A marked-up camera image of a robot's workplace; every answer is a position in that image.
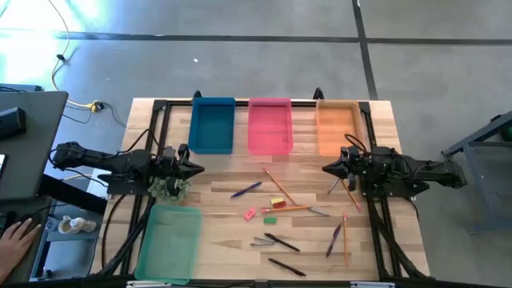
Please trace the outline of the green succulent in patterned pot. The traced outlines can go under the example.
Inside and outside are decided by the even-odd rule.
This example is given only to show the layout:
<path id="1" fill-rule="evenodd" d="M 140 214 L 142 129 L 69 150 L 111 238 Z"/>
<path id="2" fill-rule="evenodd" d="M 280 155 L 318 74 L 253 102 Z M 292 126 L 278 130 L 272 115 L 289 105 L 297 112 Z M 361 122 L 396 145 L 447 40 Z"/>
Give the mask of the green succulent in patterned pot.
<path id="1" fill-rule="evenodd" d="M 180 205 L 189 191 L 189 180 L 172 177 L 154 177 L 151 179 L 151 185 L 148 188 L 148 192 L 153 197 L 172 205 Z"/>

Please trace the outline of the orange pencil with red eraser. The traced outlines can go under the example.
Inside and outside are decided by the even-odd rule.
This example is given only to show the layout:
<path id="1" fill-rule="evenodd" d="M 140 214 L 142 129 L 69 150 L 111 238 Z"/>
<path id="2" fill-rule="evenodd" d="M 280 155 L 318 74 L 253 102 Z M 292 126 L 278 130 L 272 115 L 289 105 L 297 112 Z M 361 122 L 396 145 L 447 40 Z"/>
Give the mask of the orange pencil with red eraser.
<path id="1" fill-rule="evenodd" d="M 281 208 L 262 208 L 262 213 L 275 213 L 275 212 L 284 212 L 284 211 L 292 211 L 292 210 L 308 210 L 312 208 L 312 206 L 287 206 Z"/>
<path id="2" fill-rule="evenodd" d="M 343 185 L 343 187 L 345 188 L 346 192 L 348 193 L 348 195 L 349 195 L 350 199 L 352 200 L 353 204 L 356 206 L 357 210 L 359 212 L 362 212 L 362 206 L 360 205 L 358 200 L 355 198 L 353 193 L 350 191 L 350 189 L 349 189 L 348 185 L 346 184 L 345 180 L 340 179 L 340 182 Z"/>
<path id="3" fill-rule="evenodd" d="M 288 199 L 294 204 L 298 205 L 296 201 L 293 199 L 293 197 L 290 195 L 290 193 L 281 185 L 281 183 L 266 169 L 265 167 L 262 168 L 262 170 L 268 175 L 268 177 L 274 182 L 274 184 L 280 189 L 281 192 L 284 193 L 285 196 L 288 197 Z"/>
<path id="4" fill-rule="evenodd" d="M 343 212 L 342 215 L 342 228 L 343 228 L 343 257 L 344 263 L 348 264 L 348 240 L 347 240 L 347 213 Z"/>

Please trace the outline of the black aluminium table frame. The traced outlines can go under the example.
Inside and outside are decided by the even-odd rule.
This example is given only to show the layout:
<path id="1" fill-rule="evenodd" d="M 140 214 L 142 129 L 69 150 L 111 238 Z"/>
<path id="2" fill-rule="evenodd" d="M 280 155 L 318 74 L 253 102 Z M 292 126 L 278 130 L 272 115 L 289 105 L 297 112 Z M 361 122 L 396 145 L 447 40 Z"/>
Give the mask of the black aluminium table frame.
<path id="1" fill-rule="evenodd" d="M 236 101 L 232 154 L 193 155 L 192 161 L 205 171 L 191 180 L 185 205 L 202 212 L 197 261 L 192 283 L 200 286 L 240 282 L 268 282 L 271 286 L 343 287 L 352 281 L 374 281 L 378 269 L 371 240 L 370 220 L 360 193 L 354 196 L 362 206 L 359 212 L 347 192 L 337 188 L 327 194 L 333 177 L 322 168 L 328 159 L 318 152 L 316 103 L 292 102 L 294 146 L 288 155 L 252 155 L 247 148 L 248 101 Z M 272 198 L 283 198 L 294 205 L 262 170 L 265 167 L 290 193 L 298 206 L 312 206 L 328 213 L 323 217 L 308 210 L 262 213 L 273 208 Z M 239 197 L 230 196 L 248 186 L 262 184 Z M 243 218 L 250 208 L 257 215 Z M 343 257 L 343 228 L 331 255 L 326 251 L 336 226 L 347 213 L 348 264 Z M 265 224 L 265 217 L 277 219 Z M 254 237 L 270 239 L 271 233 L 296 246 L 294 251 L 278 242 L 272 246 L 251 246 Z M 306 274 L 299 277 L 268 261 L 274 258 Z"/>

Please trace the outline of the black pen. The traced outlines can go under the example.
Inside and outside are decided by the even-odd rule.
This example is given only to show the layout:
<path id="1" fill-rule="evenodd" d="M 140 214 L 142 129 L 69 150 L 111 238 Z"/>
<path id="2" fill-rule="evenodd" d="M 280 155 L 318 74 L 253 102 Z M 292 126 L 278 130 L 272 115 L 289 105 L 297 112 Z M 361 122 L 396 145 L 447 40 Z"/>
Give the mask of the black pen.
<path id="1" fill-rule="evenodd" d="M 278 242 L 294 251 L 297 251 L 297 252 L 301 252 L 299 248 L 297 248 L 296 246 L 293 246 L 291 244 L 289 244 L 288 242 L 285 242 L 284 240 L 281 240 L 280 238 L 278 238 L 277 236 L 271 234 L 271 233 L 264 233 L 265 236 L 267 236 L 268 238 L 274 240 L 275 242 Z"/>
<path id="2" fill-rule="evenodd" d="M 298 269 L 293 268 L 292 266 L 289 266 L 283 262 L 280 262 L 274 258 L 268 258 L 269 262 L 272 262 L 273 264 L 280 266 L 281 268 L 284 268 L 286 270 L 291 271 L 292 273 L 296 274 L 299 277 L 306 277 L 306 274 Z"/>

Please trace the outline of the white ceramic jug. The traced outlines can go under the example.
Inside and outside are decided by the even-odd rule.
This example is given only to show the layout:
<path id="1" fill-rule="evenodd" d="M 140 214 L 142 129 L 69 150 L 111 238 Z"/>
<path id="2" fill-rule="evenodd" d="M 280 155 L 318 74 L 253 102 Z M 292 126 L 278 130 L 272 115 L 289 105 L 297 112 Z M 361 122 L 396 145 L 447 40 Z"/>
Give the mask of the white ceramic jug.
<path id="1" fill-rule="evenodd" d="M 91 233 L 95 231 L 97 223 L 95 221 L 86 220 L 84 218 L 71 218 L 64 215 L 58 224 L 58 232 L 60 234 L 78 234 L 82 231 Z"/>

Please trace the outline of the person's hand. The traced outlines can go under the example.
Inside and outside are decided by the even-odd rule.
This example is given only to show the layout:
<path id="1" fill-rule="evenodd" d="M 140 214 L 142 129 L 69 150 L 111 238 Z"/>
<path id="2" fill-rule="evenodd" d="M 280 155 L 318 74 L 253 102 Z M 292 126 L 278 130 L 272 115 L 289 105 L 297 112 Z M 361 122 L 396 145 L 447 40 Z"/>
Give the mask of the person's hand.
<path id="1" fill-rule="evenodd" d="M 0 284 L 4 283 L 33 243 L 41 225 L 37 224 L 30 232 L 25 234 L 31 224 L 31 218 L 24 222 L 16 222 L 7 228 L 0 237 Z"/>

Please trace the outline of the gray desk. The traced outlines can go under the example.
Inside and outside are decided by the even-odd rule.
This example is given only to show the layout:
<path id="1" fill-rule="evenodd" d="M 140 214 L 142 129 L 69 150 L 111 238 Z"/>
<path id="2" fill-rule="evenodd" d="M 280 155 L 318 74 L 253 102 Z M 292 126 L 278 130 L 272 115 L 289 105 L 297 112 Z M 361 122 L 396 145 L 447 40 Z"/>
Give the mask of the gray desk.
<path id="1" fill-rule="evenodd" d="M 32 198 L 38 192 L 67 99 L 65 91 L 0 93 L 0 111 L 24 110 L 27 127 L 24 134 L 0 141 L 0 154 L 6 156 L 0 201 Z"/>

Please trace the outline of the blue plastic bin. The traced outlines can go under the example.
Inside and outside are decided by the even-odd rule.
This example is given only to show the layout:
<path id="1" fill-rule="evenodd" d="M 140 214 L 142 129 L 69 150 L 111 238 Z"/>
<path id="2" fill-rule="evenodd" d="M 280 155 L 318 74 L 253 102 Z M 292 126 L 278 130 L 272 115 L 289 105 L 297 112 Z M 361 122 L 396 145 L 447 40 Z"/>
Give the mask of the blue plastic bin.
<path id="1" fill-rule="evenodd" d="M 196 98 L 193 101 L 188 146 L 196 154 L 231 154 L 235 100 Z"/>

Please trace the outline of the purple pen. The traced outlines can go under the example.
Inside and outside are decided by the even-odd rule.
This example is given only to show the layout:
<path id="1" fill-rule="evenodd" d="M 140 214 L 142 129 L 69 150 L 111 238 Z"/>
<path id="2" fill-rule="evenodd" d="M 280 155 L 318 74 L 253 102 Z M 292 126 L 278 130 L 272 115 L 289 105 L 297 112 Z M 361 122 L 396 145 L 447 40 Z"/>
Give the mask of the purple pen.
<path id="1" fill-rule="evenodd" d="M 330 244 L 328 245 L 328 248 L 327 248 L 327 251 L 326 251 L 326 258 L 328 258 L 331 255 L 332 250 L 334 248 L 334 244 L 336 243 L 336 240 L 337 240 L 337 238 L 338 238 L 338 236 L 339 236 L 339 234 L 341 232 L 341 229 L 342 229 L 342 223 L 340 222 L 336 226 L 336 228 L 335 228 L 335 230 L 333 232 L 332 238 L 330 240 Z"/>

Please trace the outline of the black box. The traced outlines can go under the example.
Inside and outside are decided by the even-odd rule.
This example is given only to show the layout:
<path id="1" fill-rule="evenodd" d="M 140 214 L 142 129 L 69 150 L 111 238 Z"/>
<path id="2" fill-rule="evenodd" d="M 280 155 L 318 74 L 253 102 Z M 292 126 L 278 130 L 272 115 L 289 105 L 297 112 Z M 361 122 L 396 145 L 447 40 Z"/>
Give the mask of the black box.
<path id="1" fill-rule="evenodd" d="M 26 112 L 19 108 L 0 111 L 0 141 L 24 134 L 26 128 Z"/>

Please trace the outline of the blue pen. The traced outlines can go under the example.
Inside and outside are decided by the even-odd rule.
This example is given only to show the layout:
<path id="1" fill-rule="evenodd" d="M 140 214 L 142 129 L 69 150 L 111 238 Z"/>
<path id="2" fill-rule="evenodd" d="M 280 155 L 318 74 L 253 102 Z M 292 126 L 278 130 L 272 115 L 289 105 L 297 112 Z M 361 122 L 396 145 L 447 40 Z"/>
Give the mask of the blue pen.
<path id="1" fill-rule="evenodd" d="M 243 190 L 240 190 L 240 191 L 238 191 L 238 192 L 236 192 L 236 193 L 232 194 L 232 195 L 230 196 L 230 198 L 236 198 L 236 197 L 239 197 L 239 196 L 241 196 L 241 195 L 243 195 L 243 194 L 245 194 L 245 193 L 247 193 L 247 192 L 249 192 L 249 191 L 251 191 L 251 190 L 254 190 L 254 189 L 258 188 L 261 184 L 262 184 L 262 182 L 256 182 L 255 184 L 253 184 L 253 185 L 251 185 L 251 186 L 248 186 L 247 188 L 244 188 Z"/>

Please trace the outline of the orange plastic bin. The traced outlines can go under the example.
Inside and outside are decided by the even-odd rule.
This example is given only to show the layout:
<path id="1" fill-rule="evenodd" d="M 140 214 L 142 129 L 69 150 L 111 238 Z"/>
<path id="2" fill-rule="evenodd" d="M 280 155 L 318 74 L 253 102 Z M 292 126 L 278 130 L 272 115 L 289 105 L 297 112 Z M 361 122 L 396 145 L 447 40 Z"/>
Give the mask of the orange plastic bin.
<path id="1" fill-rule="evenodd" d="M 342 146 L 350 146 L 345 134 L 363 139 L 358 101 L 318 100 L 315 117 L 318 152 L 323 157 L 338 157 Z"/>

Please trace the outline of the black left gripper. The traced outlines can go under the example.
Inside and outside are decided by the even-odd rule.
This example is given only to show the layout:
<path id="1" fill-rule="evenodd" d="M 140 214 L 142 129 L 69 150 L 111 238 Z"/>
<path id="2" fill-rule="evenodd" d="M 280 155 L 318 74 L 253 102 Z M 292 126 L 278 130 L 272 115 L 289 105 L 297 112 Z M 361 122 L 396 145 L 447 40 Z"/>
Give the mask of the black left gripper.
<path id="1" fill-rule="evenodd" d="M 190 151 L 187 144 L 180 144 L 177 149 L 166 146 L 159 161 L 162 178 L 187 180 L 205 171 L 203 166 L 189 160 Z"/>

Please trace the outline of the blue-gray metal cart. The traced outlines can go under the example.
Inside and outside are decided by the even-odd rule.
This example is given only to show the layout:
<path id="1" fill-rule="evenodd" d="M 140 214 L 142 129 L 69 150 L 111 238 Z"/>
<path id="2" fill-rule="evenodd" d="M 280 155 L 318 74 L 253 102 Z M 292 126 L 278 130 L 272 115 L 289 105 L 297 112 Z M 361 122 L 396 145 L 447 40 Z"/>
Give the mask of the blue-gray metal cart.
<path id="1" fill-rule="evenodd" d="M 471 233 L 512 229 L 512 136 L 492 140 L 504 130 L 512 131 L 512 110 L 442 151 L 447 158 L 461 153 L 466 159 L 483 209 L 483 220 L 470 226 Z"/>

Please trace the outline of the pink plastic bin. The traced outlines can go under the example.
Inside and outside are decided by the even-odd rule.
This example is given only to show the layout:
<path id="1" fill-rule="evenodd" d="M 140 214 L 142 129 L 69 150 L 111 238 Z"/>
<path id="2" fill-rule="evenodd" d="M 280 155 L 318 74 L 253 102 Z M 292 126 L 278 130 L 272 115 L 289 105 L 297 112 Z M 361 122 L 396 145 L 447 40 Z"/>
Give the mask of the pink plastic bin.
<path id="1" fill-rule="evenodd" d="M 287 155 L 293 148 L 291 100 L 249 100 L 248 151 L 256 155 Z"/>

